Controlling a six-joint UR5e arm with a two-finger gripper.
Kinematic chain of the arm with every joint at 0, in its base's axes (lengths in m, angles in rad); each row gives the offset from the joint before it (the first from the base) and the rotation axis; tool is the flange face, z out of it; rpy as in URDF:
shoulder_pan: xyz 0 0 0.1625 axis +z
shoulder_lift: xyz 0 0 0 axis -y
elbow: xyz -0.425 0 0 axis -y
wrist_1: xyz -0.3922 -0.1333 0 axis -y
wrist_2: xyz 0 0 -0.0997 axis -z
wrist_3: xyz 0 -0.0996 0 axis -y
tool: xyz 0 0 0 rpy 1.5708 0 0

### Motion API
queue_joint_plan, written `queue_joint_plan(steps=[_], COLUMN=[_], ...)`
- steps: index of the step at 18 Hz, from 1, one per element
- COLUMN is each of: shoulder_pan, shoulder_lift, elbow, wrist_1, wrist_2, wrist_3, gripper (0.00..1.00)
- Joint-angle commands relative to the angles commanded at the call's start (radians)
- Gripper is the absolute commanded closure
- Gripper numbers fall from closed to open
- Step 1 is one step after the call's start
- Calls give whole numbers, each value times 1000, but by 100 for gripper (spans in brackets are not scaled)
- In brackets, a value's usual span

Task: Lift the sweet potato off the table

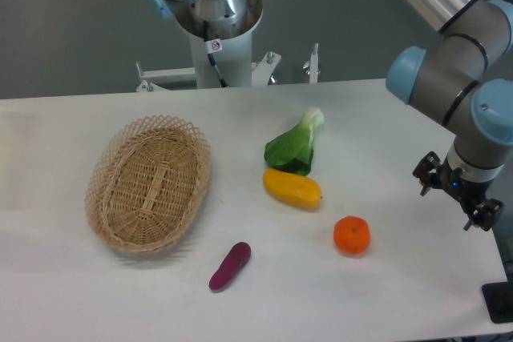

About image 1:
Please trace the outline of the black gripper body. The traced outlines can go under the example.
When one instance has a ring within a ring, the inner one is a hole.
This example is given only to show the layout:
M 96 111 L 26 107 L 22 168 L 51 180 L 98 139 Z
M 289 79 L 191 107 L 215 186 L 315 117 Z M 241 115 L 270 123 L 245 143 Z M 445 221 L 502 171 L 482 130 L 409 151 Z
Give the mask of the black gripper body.
M 448 158 L 437 170 L 441 188 L 456 200 L 466 214 L 472 214 L 478 206 L 487 201 L 486 193 L 490 182 L 473 182 L 463 178 L 461 167 L 452 167 Z

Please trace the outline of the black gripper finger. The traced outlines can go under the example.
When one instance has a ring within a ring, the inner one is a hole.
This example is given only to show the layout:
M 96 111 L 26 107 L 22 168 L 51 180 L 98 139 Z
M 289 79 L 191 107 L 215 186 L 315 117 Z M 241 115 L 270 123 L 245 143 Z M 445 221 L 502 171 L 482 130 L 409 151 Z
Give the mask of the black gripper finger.
M 418 179 L 422 186 L 421 196 L 427 194 L 431 189 L 441 188 L 441 181 L 438 176 L 440 168 L 440 158 L 433 151 L 430 151 L 418 162 L 412 175 Z
M 503 211 L 503 202 L 497 199 L 483 199 L 479 203 L 467 202 L 463 204 L 463 211 L 467 215 L 464 230 L 479 227 L 489 231 Z

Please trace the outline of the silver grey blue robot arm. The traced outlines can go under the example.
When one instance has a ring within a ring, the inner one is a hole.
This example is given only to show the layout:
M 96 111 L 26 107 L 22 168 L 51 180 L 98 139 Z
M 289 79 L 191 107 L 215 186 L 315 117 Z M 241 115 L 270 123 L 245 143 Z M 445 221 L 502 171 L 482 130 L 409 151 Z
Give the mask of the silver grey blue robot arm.
M 251 34 L 261 0 L 144 0 L 188 35 L 200 88 L 269 84 L 279 58 L 252 64 Z M 407 0 L 444 40 L 434 52 L 405 49 L 390 67 L 386 88 L 454 134 L 445 159 L 435 153 L 414 169 L 424 191 L 456 200 L 468 225 L 489 230 L 503 210 L 486 192 L 512 153 L 512 84 L 480 76 L 512 48 L 512 6 L 502 0 Z

